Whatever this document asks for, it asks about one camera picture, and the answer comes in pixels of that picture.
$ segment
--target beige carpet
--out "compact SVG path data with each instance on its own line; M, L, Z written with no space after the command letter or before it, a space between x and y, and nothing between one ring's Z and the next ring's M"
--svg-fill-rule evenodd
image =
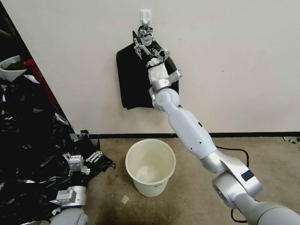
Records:
M164 192L153 198L141 195L126 172L125 156L140 139L103 139L102 151L116 164L89 183L85 213L89 224L235 224L230 209L215 193L216 176L184 148L179 139L161 139L174 151L176 168ZM214 138L215 145L243 148L250 156L250 169L260 180L260 201L283 204L300 213L300 144L279 137ZM223 151L245 162L242 152ZM120 201L130 199L126 205ZM237 210L234 215L243 219Z

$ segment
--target crumpled black plastic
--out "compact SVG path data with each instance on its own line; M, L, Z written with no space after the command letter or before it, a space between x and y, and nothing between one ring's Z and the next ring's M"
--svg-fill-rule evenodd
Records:
M60 107L53 108L42 84L23 75L0 78L0 224L45 220L58 205L49 203L59 190L88 186L112 160L102 156L89 175L74 172L63 153L83 155L97 148L87 131L74 134Z

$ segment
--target white bowl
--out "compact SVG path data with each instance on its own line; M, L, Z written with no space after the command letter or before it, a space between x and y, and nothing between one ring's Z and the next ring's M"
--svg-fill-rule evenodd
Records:
M14 79L16 79L20 74L24 73L25 70L5 70L2 68L8 67L12 63L16 63L18 61L21 61L20 56L14 56L11 58L8 58L2 62L0 62L0 77L4 80L9 80L12 82Z

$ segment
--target red object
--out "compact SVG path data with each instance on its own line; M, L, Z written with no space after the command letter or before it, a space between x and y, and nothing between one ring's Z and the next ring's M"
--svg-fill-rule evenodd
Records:
M48 99L50 100L50 102L53 106L56 106L57 100L56 100L55 96L53 95L50 87L48 86L45 78L43 77L43 75L42 75L40 69L38 68L37 64L35 63L35 61L33 59L29 59L24 62L24 65L26 67L30 68L34 74L35 79L44 85L45 93L46 93Z

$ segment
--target white cloth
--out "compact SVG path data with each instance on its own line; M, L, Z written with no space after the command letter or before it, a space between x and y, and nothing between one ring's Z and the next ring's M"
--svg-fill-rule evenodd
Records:
M159 79L169 78L167 69L165 67L165 63L162 63L158 66L148 69L148 72L149 72L149 80L151 84Z

